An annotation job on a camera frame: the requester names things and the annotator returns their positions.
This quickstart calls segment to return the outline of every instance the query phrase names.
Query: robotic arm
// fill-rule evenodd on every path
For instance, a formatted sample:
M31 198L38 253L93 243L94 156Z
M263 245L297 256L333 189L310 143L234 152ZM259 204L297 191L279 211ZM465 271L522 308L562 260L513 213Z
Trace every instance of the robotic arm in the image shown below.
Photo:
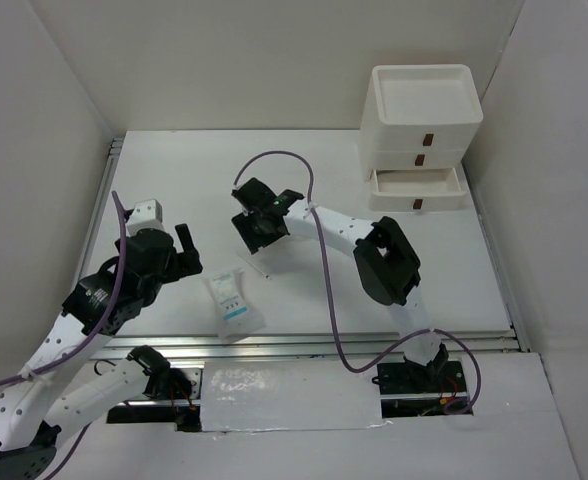
M252 178L232 196L243 206L243 213L232 223L252 254L285 235L318 240L314 218L302 194L285 190L277 196ZM419 288L421 263L398 223L389 217L372 222L323 207L315 210L327 245L354 258L363 289L373 300L388 306L399 333L404 336L430 328ZM404 353L428 380L438 375L448 359L445 345L435 333L409 340Z
M105 375L61 396L82 366L123 324L151 305L164 284L201 273L187 225L175 227L183 252L164 231L161 205L138 203L126 212L129 236L116 306L107 324L77 355L42 375L33 372L65 357L94 329L112 297L118 257L79 281L63 303L54 327L21 371L27 380L0 394L0 480L35 479L72 435L121 401L140 393L163 398L170 384L191 392L191 383L151 347L135 348Z

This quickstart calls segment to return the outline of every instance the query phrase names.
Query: purple cable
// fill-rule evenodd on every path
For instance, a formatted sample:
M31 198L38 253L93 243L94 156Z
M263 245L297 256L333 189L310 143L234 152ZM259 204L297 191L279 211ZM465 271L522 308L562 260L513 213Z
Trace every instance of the purple cable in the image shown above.
M87 345L94 340L94 337L99 334L99 332L103 329L103 327L107 324L114 307L116 306L116 302L118 300L118 295L121 291L121 284L123 283L123 272L125 271L125 249L126 249L126 242L127 242L127 232L125 229L125 209L121 204L121 201L118 198L118 194L116 192L112 192L112 198L114 199L114 205L116 207L116 214L118 216L118 223L119 223L119 230L120 230L120 242L119 242L119 258L118 258L118 265L116 267L116 280L114 281L114 290L112 291L112 297L110 298L109 303L107 304L107 308L105 312L103 312L103 316L100 318L94 329L90 332L90 334L83 340L74 350L72 350L69 355L65 355L58 360L55 360L47 365L34 369L34 373L37 375L43 375L44 373L50 372L55 368L61 366L71 358L78 355L81 350L83 350ZM22 383L26 381L21 375L14 375L12 377L5 378L0 380L0 387L4 387L6 385L14 385L17 383Z
M247 170L247 168L251 164L253 164L259 158L266 157L268 155L288 155L290 157L294 157L294 158L300 160L301 162L303 162L303 164L307 167L307 171L309 172L310 180L309 180L309 185L307 188L307 203L309 204L310 212L312 213L312 216L314 217L314 223L316 223L316 231L318 233L318 241L321 246L321 260L323 263L323 275L325 277L325 290L327 293L327 306L328 306L329 314L330 314L330 323L332 325L332 336L334 337L334 344L336 345L336 351L338 352L338 356L341 359L343 366L352 373L363 373L366 370L369 370L370 368L372 368L377 363L379 363L385 357L387 357L390 353L392 353L400 345L407 342L408 340L411 340L414 337L418 337L419 335L425 335L427 333L432 333L432 332L440 334L440 335L444 335L447 338L449 338L450 340L457 343L463 349L463 351L470 357L470 359L472 360L472 363L474 364L474 369L476 370L477 382L476 382L476 391L474 392L474 395L469 400L469 402L466 402L466 406L464 408L457 410L457 411L451 410L452 405L466 401L465 397L461 397L461 398L454 399L454 400L450 401L448 404L446 404L445 407L443 408L443 411L447 415L458 415L458 414L467 413L468 411L470 411L472 409L472 407L474 406L474 404L476 403L476 401L478 400L478 397L481 393L481 369L478 365L478 361L476 360L476 357L474 356L474 353L472 353L472 351L462 341L460 341L458 338L456 338L451 333L446 332L444 330L440 330L440 329L436 329L436 328L435 329L425 328L423 330L417 330L416 332L410 333L409 335L406 335L405 337L400 338L399 340L397 340L396 342L391 344L389 347L387 347L385 350L383 350L376 358L374 358L374 360L370 361L369 363L367 363L363 367L353 367L349 363L349 361L347 360L347 356L345 355L345 351L343 350L343 345L341 344L341 336L338 332L338 322L336 320L336 309L334 307L334 293L332 292L332 279L330 277L330 264L327 259L327 245L325 244L325 236L323 235L323 226L321 224L321 219L318 216L318 213L316 212L316 207L312 203L312 190L314 188L314 172L312 170L312 166L303 157L301 157L300 155L293 153L293 152L288 152L285 150L271 150L268 152L263 152L263 153L256 155L255 157L252 157L243 166L243 168L241 168L241 171L238 172L238 175L234 179L234 188L237 188L238 181L240 180L240 178L243 175L243 173L245 172L245 170Z
M52 480L56 475L58 475L60 473L61 470L63 470L63 468L65 468L65 465L67 465L67 462L70 461L70 458L72 458L72 455L74 455L74 452L76 452L76 449L80 445L81 440L83 440L83 437L87 433L88 428L90 428L90 425L86 425L85 427L83 427L83 430L81 430L81 433L79 433L78 437L76 437L76 440L74 440L74 445L72 445L72 448L70 448L70 451L67 452L67 455L65 455L65 458L63 459L63 461L59 464L58 467L56 467L54 469L54 471L52 473L50 473L43 480Z

